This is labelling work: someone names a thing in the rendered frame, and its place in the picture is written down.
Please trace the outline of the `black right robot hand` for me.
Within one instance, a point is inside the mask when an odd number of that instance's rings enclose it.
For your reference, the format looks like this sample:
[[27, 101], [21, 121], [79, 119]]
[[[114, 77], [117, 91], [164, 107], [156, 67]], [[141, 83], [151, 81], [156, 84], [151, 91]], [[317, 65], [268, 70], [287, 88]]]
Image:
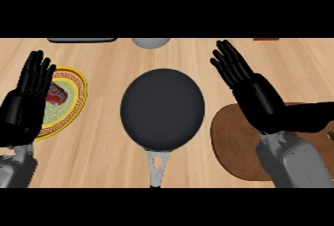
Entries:
[[287, 106], [269, 80], [253, 71], [228, 40], [218, 41], [210, 63], [235, 96], [241, 112], [260, 133], [320, 132], [334, 121], [334, 102]]

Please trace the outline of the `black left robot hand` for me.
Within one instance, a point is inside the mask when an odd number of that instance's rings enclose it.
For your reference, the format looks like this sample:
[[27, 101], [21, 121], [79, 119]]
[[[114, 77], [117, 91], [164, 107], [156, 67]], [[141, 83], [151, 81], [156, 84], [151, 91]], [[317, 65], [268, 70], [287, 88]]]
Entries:
[[55, 70], [57, 65], [43, 56], [43, 51], [33, 51], [17, 88], [8, 93], [0, 105], [0, 147], [27, 145], [39, 136]]

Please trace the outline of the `brown wooden cutting board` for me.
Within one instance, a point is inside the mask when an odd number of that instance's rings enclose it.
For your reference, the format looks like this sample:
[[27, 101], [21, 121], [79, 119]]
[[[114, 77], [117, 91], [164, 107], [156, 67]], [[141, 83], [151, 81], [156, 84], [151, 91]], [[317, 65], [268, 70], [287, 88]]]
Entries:
[[[297, 132], [296, 135], [318, 149], [334, 178], [334, 121], [321, 132]], [[260, 134], [249, 123], [238, 104], [229, 104], [218, 111], [210, 136], [218, 161], [228, 173], [247, 181], [271, 181], [256, 155]]]

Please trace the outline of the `black frying pan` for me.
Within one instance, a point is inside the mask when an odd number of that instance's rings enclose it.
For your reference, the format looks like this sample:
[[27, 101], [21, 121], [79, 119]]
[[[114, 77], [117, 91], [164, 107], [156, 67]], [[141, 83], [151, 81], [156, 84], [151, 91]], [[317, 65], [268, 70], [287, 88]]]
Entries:
[[147, 151], [151, 188], [161, 187], [170, 152], [195, 136], [204, 115], [204, 96], [185, 73], [161, 68], [139, 75], [123, 95], [120, 117], [129, 137]]

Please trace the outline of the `red can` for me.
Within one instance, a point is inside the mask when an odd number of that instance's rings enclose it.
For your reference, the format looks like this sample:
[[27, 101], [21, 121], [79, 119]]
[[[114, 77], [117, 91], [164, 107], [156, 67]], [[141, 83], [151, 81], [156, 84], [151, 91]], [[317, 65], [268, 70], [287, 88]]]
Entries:
[[51, 90], [48, 92], [46, 101], [54, 105], [59, 106], [68, 99], [67, 91], [59, 87], [57, 83], [51, 83]]

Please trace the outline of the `yellow rimmed green plate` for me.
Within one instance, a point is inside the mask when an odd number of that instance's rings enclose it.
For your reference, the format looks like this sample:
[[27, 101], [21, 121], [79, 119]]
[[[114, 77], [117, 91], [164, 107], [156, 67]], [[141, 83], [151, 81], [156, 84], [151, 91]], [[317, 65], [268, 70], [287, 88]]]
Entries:
[[52, 75], [52, 82], [68, 93], [68, 99], [59, 106], [46, 101], [43, 125], [36, 140], [55, 135], [73, 122], [85, 107], [88, 98], [88, 82], [85, 75], [73, 67], [59, 65]]

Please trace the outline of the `grey round object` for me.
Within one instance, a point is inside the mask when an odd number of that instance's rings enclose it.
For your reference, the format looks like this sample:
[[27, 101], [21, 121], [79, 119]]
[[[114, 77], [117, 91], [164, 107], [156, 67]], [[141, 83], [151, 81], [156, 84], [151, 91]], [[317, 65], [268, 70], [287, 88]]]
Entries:
[[145, 49], [157, 49], [169, 43], [169, 38], [133, 38], [135, 44]]

